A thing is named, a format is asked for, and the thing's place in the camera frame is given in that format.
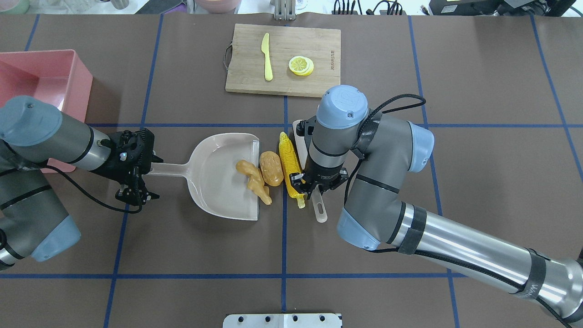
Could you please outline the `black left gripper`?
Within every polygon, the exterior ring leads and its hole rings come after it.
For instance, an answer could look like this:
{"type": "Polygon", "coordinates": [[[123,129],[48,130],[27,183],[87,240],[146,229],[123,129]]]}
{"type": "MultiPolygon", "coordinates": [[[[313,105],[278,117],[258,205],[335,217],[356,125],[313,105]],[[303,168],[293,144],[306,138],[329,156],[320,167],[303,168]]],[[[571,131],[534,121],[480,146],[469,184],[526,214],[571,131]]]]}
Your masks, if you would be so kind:
{"type": "Polygon", "coordinates": [[[148,191],[142,175],[151,171],[152,163],[162,163],[154,151],[155,136],[149,129],[139,131],[119,131],[109,133],[106,138],[98,139],[99,150],[108,150],[104,163],[93,173],[120,184],[115,198],[129,205],[140,205],[140,202],[158,200],[160,196],[148,191]],[[132,179],[134,168],[138,169],[138,177],[132,179]]]}

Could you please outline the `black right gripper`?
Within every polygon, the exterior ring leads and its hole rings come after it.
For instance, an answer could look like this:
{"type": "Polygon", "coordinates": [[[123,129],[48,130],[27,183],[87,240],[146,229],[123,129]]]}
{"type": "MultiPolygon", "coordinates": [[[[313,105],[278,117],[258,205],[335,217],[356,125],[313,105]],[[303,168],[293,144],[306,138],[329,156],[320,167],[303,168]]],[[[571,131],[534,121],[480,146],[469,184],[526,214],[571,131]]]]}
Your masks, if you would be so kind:
{"type": "Polygon", "coordinates": [[[287,175],[287,192],[290,197],[307,199],[313,195],[322,195],[323,191],[335,190],[348,180],[348,171],[343,164],[336,167],[324,167],[308,157],[305,169],[301,173],[287,175]]]}

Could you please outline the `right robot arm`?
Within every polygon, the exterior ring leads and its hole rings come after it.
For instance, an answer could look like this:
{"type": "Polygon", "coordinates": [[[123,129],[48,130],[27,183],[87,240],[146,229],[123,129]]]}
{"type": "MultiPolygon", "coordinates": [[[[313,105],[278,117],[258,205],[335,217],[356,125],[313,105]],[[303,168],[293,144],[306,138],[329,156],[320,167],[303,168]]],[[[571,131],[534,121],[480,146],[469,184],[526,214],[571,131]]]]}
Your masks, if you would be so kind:
{"type": "MultiPolygon", "coordinates": [[[[394,113],[435,135],[433,158],[408,173],[399,200],[550,259],[582,248],[581,156],[574,154],[552,92],[448,105],[423,88],[424,108],[394,113]]],[[[286,300],[289,312],[338,312],[346,328],[560,328],[537,302],[514,297],[432,259],[374,254],[337,234],[344,188],[323,196],[327,222],[288,204],[286,300]]]]}

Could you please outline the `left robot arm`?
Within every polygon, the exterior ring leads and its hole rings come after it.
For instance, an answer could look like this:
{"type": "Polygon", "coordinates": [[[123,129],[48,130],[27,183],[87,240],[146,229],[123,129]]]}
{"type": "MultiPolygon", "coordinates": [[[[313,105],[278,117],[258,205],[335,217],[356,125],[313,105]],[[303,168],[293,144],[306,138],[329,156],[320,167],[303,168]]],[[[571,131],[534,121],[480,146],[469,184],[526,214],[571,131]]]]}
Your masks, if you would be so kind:
{"type": "Polygon", "coordinates": [[[71,214],[42,170],[69,180],[49,165],[55,159],[116,181],[117,200],[142,210],[159,195],[148,191],[143,176],[162,163],[148,129],[102,133],[55,106],[31,96],[15,96],[1,108],[1,251],[0,265],[8,270],[29,256],[46,261],[81,238],[71,214]]]}

